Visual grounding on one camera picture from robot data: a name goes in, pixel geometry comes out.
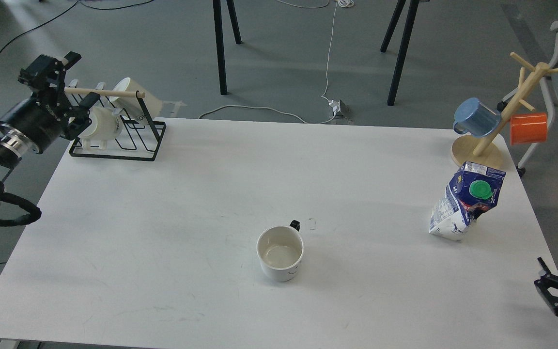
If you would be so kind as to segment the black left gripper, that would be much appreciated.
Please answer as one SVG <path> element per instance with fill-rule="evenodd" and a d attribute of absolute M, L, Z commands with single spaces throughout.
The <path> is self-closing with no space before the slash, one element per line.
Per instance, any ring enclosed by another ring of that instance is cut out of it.
<path fill-rule="evenodd" d="M 21 69 L 17 81 L 31 90 L 0 118 L 0 146 L 23 155 L 43 153 L 57 138 L 73 141 L 91 125 L 90 110 L 100 99 L 90 92 L 73 106 L 65 95 L 65 75 L 82 59 L 70 51 L 62 59 L 39 55 Z"/>

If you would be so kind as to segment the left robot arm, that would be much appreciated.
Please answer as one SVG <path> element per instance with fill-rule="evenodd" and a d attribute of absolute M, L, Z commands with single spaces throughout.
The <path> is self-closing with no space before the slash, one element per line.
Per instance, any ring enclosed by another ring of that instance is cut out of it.
<path fill-rule="evenodd" d="M 100 95 L 89 92 L 73 105 L 64 90 L 66 72 L 80 58 L 75 52 L 62 59 L 40 55 L 20 71 L 18 81 L 31 96 L 0 118 L 0 168 L 11 173 L 25 153 L 43 153 L 57 138 L 73 141 L 91 125 L 90 110 Z M 31 201 L 7 192 L 0 179 L 0 227 L 29 225 L 41 214 Z"/>

